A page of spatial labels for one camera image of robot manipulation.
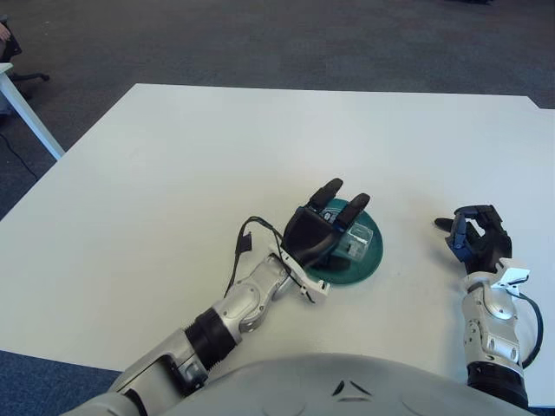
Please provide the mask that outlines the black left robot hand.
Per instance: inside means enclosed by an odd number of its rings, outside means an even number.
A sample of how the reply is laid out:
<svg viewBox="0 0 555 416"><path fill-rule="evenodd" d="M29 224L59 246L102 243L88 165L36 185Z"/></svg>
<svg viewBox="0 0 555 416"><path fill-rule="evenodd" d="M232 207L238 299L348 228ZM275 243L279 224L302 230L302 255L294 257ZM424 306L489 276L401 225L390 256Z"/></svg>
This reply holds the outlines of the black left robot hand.
<svg viewBox="0 0 555 416"><path fill-rule="evenodd" d="M334 251L368 205L370 196L364 192L358 194L329 221L322 216L322 211L342 185L343 181L335 178L320 187L306 205L296 209L285 226L282 247L304 268L338 272L351 264L349 259L335 255Z"/></svg>

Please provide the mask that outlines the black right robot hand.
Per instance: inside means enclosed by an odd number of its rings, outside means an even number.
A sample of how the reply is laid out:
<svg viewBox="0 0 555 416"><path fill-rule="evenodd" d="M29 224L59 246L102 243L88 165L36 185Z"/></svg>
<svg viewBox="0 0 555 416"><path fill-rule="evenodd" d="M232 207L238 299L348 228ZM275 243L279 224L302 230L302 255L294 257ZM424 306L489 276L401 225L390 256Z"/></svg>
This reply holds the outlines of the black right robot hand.
<svg viewBox="0 0 555 416"><path fill-rule="evenodd" d="M496 272L501 258L512 258L512 240L493 205L469 205L454 211L454 218L437 218L434 225L448 233L447 247L465 264L467 274Z"/></svg>

